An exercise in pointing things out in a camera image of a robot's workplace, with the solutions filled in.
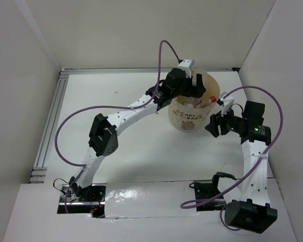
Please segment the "red label cola bottle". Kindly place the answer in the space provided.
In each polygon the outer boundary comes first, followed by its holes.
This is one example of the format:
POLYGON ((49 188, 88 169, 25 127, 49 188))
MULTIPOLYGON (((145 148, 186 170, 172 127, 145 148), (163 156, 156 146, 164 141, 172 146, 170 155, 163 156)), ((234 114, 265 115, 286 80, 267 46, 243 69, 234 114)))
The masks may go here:
POLYGON ((205 108, 217 101, 215 96, 210 96, 208 99, 200 99, 200 101, 195 105, 196 108, 205 108))

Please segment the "red white label bottle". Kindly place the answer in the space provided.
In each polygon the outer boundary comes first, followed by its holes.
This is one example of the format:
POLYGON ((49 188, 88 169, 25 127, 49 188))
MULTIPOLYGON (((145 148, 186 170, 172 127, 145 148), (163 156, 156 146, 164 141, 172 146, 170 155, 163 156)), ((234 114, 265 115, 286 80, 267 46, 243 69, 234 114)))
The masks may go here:
POLYGON ((187 108, 196 108, 195 101, 193 100, 179 101, 179 103, 187 108))

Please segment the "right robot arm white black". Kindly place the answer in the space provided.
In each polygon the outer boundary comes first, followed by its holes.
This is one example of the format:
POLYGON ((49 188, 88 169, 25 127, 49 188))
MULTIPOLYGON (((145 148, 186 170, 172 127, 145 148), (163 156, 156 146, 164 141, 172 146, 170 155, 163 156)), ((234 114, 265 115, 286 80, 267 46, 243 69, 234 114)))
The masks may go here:
POLYGON ((218 172, 213 176, 210 186, 211 194, 225 200, 224 222, 232 230, 247 230, 258 234, 271 226, 278 216, 276 209, 271 207, 267 191, 268 151, 271 144, 271 130, 264 126, 262 103, 247 101, 240 117, 234 114, 234 102, 218 100, 222 110, 210 117, 205 127, 214 137, 235 132, 240 137, 243 151, 242 188, 228 188, 236 184, 233 175, 218 172))

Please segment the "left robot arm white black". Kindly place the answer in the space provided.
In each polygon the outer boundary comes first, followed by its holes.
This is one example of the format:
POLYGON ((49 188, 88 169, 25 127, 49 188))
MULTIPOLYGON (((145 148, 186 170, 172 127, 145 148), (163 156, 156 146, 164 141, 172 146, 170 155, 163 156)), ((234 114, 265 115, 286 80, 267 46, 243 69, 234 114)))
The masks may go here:
POLYGON ((102 161, 118 148, 118 137, 140 119, 168 106, 178 96, 201 98, 206 92, 206 75, 193 72, 187 75, 173 68, 166 78, 150 87, 136 102, 109 116, 95 116, 90 132, 88 149, 82 162, 83 168, 71 177, 72 196, 78 201, 89 197, 93 177, 102 161))

